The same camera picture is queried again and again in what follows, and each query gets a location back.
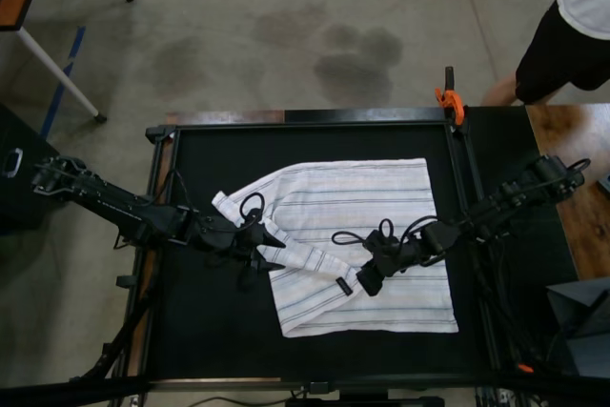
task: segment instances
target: black cabinet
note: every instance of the black cabinet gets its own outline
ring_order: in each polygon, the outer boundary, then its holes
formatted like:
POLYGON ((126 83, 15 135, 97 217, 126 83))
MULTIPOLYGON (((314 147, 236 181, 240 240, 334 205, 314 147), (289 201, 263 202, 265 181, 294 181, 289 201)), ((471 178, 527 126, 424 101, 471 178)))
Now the black cabinet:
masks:
POLYGON ((31 190, 34 164, 58 152, 0 104, 0 230, 33 229, 56 205, 31 190))

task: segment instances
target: shirt tag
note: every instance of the shirt tag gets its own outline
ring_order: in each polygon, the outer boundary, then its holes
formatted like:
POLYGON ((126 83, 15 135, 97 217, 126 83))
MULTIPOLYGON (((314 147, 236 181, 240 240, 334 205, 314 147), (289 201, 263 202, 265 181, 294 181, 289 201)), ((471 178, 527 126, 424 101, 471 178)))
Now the shirt tag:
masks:
POLYGON ((343 293, 345 293, 345 295, 352 295, 352 293, 354 291, 352 291, 352 288, 350 288, 350 286, 347 284, 347 281, 345 281, 342 276, 340 276, 335 281, 336 281, 336 284, 341 287, 341 289, 343 290, 343 293))

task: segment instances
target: black shorts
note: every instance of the black shorts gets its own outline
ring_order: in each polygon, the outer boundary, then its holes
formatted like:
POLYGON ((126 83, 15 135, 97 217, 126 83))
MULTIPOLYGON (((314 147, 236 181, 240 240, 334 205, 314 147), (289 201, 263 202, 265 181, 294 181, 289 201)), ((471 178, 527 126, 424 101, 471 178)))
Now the black shorts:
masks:
POLYGON ((578 32, 557 1, 544 14, 517 69, 517 99, 532 104, 567 83, 592 91, 610 79, 610 40, 578 32))

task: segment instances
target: floor stain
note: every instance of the floor stain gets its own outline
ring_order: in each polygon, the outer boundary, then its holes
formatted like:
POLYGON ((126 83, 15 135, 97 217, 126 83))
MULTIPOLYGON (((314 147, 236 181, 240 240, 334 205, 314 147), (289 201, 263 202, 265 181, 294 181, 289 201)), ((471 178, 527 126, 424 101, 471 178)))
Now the floor stain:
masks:
POLYGON ((360 54, 322 56, 314 73, 324 96, 340 107, 385 105, 392 94, 387 71, 360 54))
POLYGON ((266 68, 263 61, 259 59, 247 59, 234 64, 234 71, 247 93, 254 98, 258 107, 263 107, 264 97, 261 90, 266 68))
POLYGON ((360 34, 334 25, 324 32, 324 40, 327 46, 348 51, 321 56, 315 63, 324 97, 339 107, 387 105, 394 87, 389 69, 402 59, 400 39, 383 28, 360 34))
POLYGON ((275 45, 296 45, 313 35, 326 21, 324 5, 300 10, 280 10, 259 16, 252 31, 254 40, 275 45))
POLYGON ((324 31, 324 44, 328 48, 353 49, 357 46, 359 40, 359 30, 345 24, 334 24, 324 31))
POLYGON ((164 100, 175 99, 193 91, 201 91, 206 74, 197 59, 203 51, 197 37, 184 37, 165 44, 152 62, 153 87, 164 100))

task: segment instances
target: clamp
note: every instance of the clamp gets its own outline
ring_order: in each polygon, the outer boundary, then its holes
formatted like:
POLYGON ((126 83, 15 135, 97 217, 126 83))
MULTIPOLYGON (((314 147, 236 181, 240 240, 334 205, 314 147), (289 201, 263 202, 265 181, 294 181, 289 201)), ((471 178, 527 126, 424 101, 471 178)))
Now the clamp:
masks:
POLYGON ((452 117, 456 129, 459 129, 464 124, 464 105, 461 102, 461 97, 455 92, 454 68, 445 67, 445 92, 441 93, 439 88, 435 89, 438 104, 443 109, 453 109, 452 117))

